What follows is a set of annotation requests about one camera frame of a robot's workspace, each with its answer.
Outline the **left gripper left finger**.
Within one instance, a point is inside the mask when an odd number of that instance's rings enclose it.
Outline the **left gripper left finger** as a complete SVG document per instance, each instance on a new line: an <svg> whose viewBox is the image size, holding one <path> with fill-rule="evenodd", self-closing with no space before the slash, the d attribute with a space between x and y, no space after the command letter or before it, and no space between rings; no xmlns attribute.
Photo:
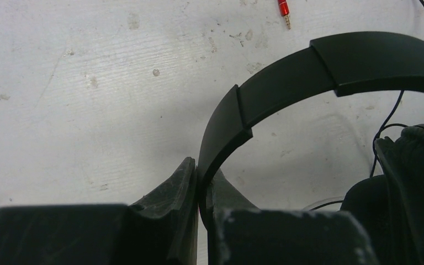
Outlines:
<svg viewBox="0 0 424 265"><path fill-rule="evenodd" d="M194 159L134 204L0 208L0 264L196 264Z"/></svg>

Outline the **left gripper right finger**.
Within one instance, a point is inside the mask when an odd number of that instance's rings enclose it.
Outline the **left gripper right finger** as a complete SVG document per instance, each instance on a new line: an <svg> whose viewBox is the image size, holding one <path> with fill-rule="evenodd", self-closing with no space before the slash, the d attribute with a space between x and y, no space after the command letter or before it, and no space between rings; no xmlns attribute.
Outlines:
<svg viewBox="0 0 424 265"><path fill-rule="evenodd" d="M263 210L218 171L205 194L209 264L378 264L344 211Z"/></svg>

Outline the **black headphones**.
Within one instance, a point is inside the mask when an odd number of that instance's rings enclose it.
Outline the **black headphones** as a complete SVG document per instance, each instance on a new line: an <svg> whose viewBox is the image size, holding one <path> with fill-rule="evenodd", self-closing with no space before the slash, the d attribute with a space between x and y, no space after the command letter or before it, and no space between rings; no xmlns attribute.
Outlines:
<svg viewBox="0 0 424 265"><path fill-rule="evenodd" d="M294 103L334 91L339 97L374 91L424 93L424 41L365 31L312 40L234 86L214 110L197 167L199 208L223 162L252 137L252 128ZM424 124L396 141L375 141L383 174L355 185L344 199L367 232L378 264L424 264Z"/></svg>

